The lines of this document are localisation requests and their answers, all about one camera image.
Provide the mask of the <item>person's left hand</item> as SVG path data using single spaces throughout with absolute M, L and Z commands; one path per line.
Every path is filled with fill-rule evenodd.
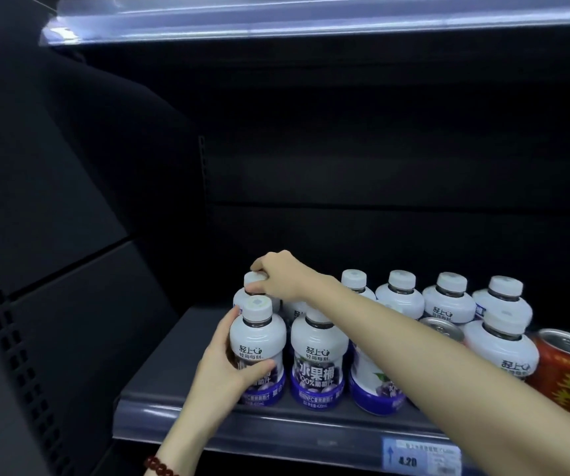
M 243 369 L 230 362 L 230 328 L 238 317 L 239 307 L 234 306 L 218 323 L 181 410 L 181 421 L 208 435 L 217 430 L 242 394 L 275 367 L 272 359 L 260 360 Z

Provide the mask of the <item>person's right hand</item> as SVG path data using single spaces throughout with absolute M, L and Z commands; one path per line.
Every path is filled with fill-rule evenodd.
M 266 280 L 275 280 L 278 298 L 286 301 L 311 302 L 332 281 L 332 277 L 306 266 L 287 250 L 266 253 L 250 269 L 264 271 Z

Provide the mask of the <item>white juice bottle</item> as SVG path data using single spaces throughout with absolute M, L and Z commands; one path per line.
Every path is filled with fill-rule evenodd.
M 264 376 L 268 376 L 265 406 L 276 404 L 284 394 L 287 379 L 282 359 L 287 329 L 284 320 L 273 312 L 268 296 L 252 295 L 246 299 L 242 314 L 231 325 L 229 340 L 237 369 L 254 366 L 262 360 L 275 362 L 275 367 Z
M 246 291 L 245 285 L 253 282 L 264 281 L 268 278 L 267 274 L 264 271 L 249 271 L 243 276 L 243 287 L 236 291 L 235 295 L 233 296 L 233 306 L 238 306 L 239 308 L 239 315 L 243 312 L 243 304 L 245 303 L 246 299 L 248 299 L 252 295 L 264 295 L 268 296 L 272 301 L 273 312 L 280 314 L 281 313 L 281 305 L 282 300 L 278 297 L 270 293 L 249 293 Z

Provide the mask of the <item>person's right forearm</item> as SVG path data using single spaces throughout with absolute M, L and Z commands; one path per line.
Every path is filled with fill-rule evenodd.
M 570 413 L 422 323 L 311 272 L 327 315 L 489 476 L 570 476 Z

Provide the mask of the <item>person's left forearm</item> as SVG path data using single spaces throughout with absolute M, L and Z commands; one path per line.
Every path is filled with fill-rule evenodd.
M 201 454 L 223 419 L 183 408 L 154 455 L 173 476 L 195 476 Z

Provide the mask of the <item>group of white bottles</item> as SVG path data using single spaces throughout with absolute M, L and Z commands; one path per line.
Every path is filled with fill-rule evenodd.
M 367 287 L 367 275 L 357 269 L 344 270 L 341 283 L 352 292 L 391 308 L 409 319 L 435 317 L 460 326 L 465 346 L 499 368 L 524 381 L 538 365 L 535 343 L 525 335 L 532 312 L 520 298 L 513 307 L 500 302 L 487 312 L 487 322 L 476 319 L 475 300 L 465 292 L 467 280 L 456 273 L 442 272 L 436 285 L 416 290 L 416 277 L 403 270 L 391 271 L 386 285 L 375 292 Z M 294 396 L 311 409 L 333 408 L 345 382 L 353 401 L 376 416 L 396 413 L 406 394 L 376 364 L 321 312 L 302 302 L 294 320 L 290 343 L 294 353 L 291 381 Z

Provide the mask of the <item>blue and white price tag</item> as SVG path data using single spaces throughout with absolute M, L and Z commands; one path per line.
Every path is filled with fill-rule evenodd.
M 404 476 L 461 476 L 461 450 L 451 444 L 382 438 L 382 468 Z

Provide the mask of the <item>silver drink can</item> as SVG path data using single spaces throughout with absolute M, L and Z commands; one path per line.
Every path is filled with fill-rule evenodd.
M 435 317 L 422 317 L 419 319 L 419 322 L 458 343 L 465 344 L 463 329 L 448 320 Z

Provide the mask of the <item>black perforated side panel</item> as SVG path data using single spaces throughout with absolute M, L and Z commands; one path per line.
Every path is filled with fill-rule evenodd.
M 102 473 L 115 400 L 139 359 L 126 280 L 140 265 L 120 240 L 20 296 L 0 268 L 2 370 L 48 476 Z

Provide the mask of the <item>red drink can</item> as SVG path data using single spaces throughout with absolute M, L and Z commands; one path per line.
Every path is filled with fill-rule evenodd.
M 540 358 L 526 383 L 570 412 L 570 333 L 543 328 L 533 336 L 533 342 Z

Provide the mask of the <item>grey shelf with clear rail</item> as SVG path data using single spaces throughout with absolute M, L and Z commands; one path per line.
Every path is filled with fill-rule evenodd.
M 196 367 L 225 306 L 193 306 L 121 391 L 113 438 L 160 444 L 185 403 Z M 272 406 L 236 406 L 206 445 L 199 475 L 391 476 L 385 444 L 394 440 L 450 443 L 410 402 L 376 416 L 350 394 L 352 357 L 343 359 L 342 396 L 331 409 L 302 404 L 290 382 L 289 349 L 283 353 L 285 386 Z

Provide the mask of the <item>black slotted upright rail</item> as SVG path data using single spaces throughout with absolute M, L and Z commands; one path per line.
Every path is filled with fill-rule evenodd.
M 198 148 L 199 148 L 199 155 L 200 155 L 200 164 L 201 164 L 201 177 L 203 180 L 203 196 L 205 200 L 206 206 L 210 203 L 210 180 L 209 180 L 209 167 L 208 167 L 208 156 L 207 156 L 207 149 L 206 149 L 206 138 L 204 135 L 198 136 Z

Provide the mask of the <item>lit shelf with clear rail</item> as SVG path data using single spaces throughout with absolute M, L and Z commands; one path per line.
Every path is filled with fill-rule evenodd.
M 570 26 L 570 0 L 60 0 L 42 46 Z

